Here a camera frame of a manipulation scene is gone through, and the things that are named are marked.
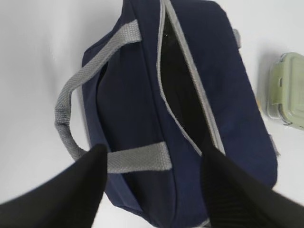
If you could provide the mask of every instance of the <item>bag handle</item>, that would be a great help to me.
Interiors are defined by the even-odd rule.
[[[55,127],[74,160],[86,151],[75,142],[70,130],[72,92],[94,77],[122,46],[142,40],[137,20],[123,25],[108,43],[64,85],[55,107]],[[132,171],[163,171],[172,168],[165,142],[108,154],[108,173]]]
[[[80,158],[86,151],[77,145],[70,130],[72,92],[94,77],[118,49],[141,40],[137,20],[123,25],[104,48],[64,85],[55,107],[55,127],[74,160]]]

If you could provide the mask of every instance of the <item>white background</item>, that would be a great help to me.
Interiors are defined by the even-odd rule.
[[[218,0],[242,38],[240,53],[260,103],[267,73],[285,52],[304,55],[304,2]],[[54,128],[54,105],[83,52],[111,30],[122,0],[0,0],[0,203],[73,163]],[[87,148],[74,96],[71,128]],[[275,189],[304,205],[304,132],[263,116],[281,156]],[[149,228],[104,196],[94,227]]]

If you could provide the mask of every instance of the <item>gray zipper trim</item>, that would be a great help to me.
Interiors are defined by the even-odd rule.
[[[195,86],[197,95],[199,97],[199,101],[200,104],[202,106],[204,115],[206,117],[206,122],[211,134],[211,138],[212,138],[212,142],[214,144],[214,146],[221,151],[223,154],[225,154],[225,150],[224,150],[224,146],[222,143],[222,139],[220,137],[219,134],[219,130],[212,112],[212,109],[210,107],[208,98],[206,96],[206,92],[205,89],[203,87],[203,84],[200,80],[200,76],[199,73],[197,71],[197,68],[195,66],[195,63],[193,61],[191,52],[189,50],[186,38],[183,34],[181,25],[178,21],[177,15],[175,13],[175,10],[170,2],[170,0],[161,0],[161,16],[160,16],[160,27],[159,27],[159,41],[158,41],[158,50],[157,50],[157,77],[158,77],[158,82],[159,82],[159,86],[160,86],[160,92],[161,92],[161,96],[167,106],[168,112],[170,113],[170,115],[172,116],[172,118],[174,119],[175,123],[178,125],[178,127],[180,128],[182,134],[185,136],[185,138],[191,143],[191,145],[193,146],[193,148],[197,151],[197,153],[199,155],[201,155],[201,150],[197,147],[197,145],[194,143],[194,141],[188,136],[188,134],[185,132],[185,130],[183,129],[183,127],[180,125],[180,123],[178,122],[178,120],[176,119],[176,117],[174,116],[172,110],[170,109],[170,106],[166,100],[164,91],[163,91],[163,87],[162,87],[162,81],[161,81],[161,48],[162,48],[162,35],[163,35],[163,27],[164,27],[164,21],[165,21],[165,11],[167,11],[169,19],[171,21],[172,27],[174,29],[175,35],[177,37],[177,40],[179,41],[181,50],[184,54],[186,63],[188,65],[188,69],[190,71],[191,77],[192,77],[192,81],[193,84]]]

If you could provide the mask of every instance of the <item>green food container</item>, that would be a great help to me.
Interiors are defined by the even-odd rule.
[[[304,56],[287,53],[270,73],[268,115],[304,130]]]

